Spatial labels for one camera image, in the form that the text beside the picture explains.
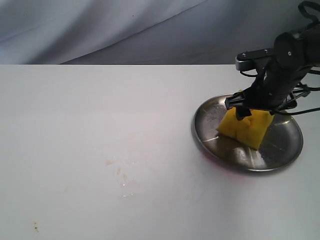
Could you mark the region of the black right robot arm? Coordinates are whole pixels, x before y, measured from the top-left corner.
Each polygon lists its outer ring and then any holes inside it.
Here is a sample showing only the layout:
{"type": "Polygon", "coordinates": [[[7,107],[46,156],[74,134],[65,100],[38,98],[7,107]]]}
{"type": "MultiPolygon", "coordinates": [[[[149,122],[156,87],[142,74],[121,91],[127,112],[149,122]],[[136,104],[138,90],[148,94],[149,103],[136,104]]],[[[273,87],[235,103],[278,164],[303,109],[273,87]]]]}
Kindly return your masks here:
{"type": "Polygon", "coordinates": [[[320,65],[320,27],[282,33],[272,48],[243,52],[235,60],[242,75],[250,70],[256,74],[250,87],[226,98],[227,110],[235,109],[239,121],[251,116],[252,110],[287,115],[297,107],[298,98],[319,91],[301,81],[307,74],[320,73],[312,69],[320,65]]]}

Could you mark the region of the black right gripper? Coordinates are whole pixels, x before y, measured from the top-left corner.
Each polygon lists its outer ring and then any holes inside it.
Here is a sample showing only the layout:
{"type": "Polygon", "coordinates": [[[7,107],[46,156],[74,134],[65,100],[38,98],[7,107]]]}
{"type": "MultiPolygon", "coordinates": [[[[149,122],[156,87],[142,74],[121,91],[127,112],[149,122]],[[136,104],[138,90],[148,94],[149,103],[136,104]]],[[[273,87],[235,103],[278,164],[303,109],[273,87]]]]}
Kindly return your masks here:
{"type": "Polygon", "coordinates": [[[250,87],[225,99],[225,107],[227,110],[235,108],[238,121],[251,116],[250,109],[269,111],[273,116],[274,111],[296,108],[297,98],[306,93],[302,89],[293,93],[294,88],[311,68],[310,65],[283,68],[275,58],[271,58],[250,87]]]}

